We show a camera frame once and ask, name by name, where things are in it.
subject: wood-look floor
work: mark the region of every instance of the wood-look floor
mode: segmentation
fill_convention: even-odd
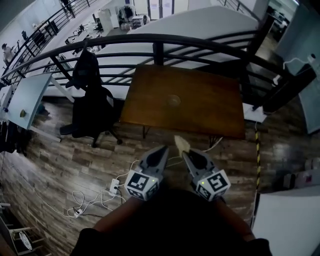
[[[64,98],[43,102],[48,115],[39,115],[34,125],[50,133],[59,134],[59,127],[72,120],[72,104]],[[224,169],[232,183],[225,199],[227,204],[246,221],[252,214],[256,187],[257,155],[254,123],[246,122],[245,140],[224,138],[209,152],[214,163]],[[298,98],[269,116],[263,125],[258,124],[261,139],[262,187],[270,187],[279,171],[301,171],[306,158],[319,156],[320,138],[305,132],[305,121]],[[45,205],[26,184],[19,173],[35,191],[57,211],[77,206],[72,191],[82,191],[86,201],[94,199],[101,189],[109,188],[112,178],[125,174],[131,163],[142,154],[159,145],[169,145],[170,157],[178,155],[174,135],[186,138],[193,148],[208,148],[208,137],[199,134],[177,133],[151,128],[142,139],[142,128],[137,125],[117,124],[116,132],[122,145],[110,135],[101,134],[98,148],[91,148],[91,138],[62,138],[61,143],[33,133],[27,147],[27,158],[17,153],[5,154],[3,186],[12,211],[26,226],[35,226],[46,245],[55,256],[69,255],[79,232],[92,227],[99,218],[82,216],[66,218]],[[183,164],[165,171],[167,183],[172,187],[190,189],[190,180]],[[105,203],[115,209],[119,198]],[[96,204],[86,213],[106,215],[108,210]]]

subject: office chair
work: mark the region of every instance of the office chair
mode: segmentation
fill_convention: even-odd
[[[74,67],[72,80],[65,87],[71,86],[82,88],[85,95],[75,99],[72,124],[61,127],[60,134],[72,134],[74,138],[92,137],[91,147],[95,148],[99,134],[109,132],[118,145],[122,144],[112,127],[119,120],[124,100],[114,99],[112,93],[102,87],[97,57],[86,48]]]

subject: desk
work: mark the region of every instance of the desk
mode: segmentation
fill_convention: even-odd
[[[236,80],[170,66],[136,68],[120,121],[236,139],[245,137]]]
[[[50,82],[52,82],[72,103],[75,101],[70,93],[64,90],[61,85],[52,78],[52,74],[35,75],[24,78],[20,81],[13,94],[11,102],[9,103],[6,118],[17,126],[26,130],[32,130],[52,140],[60,142],[61,140],[59,138],[32,126],[32,122],[35,118],[41,99]],[[26,112],[26,115],[20,117],[22,110]]]

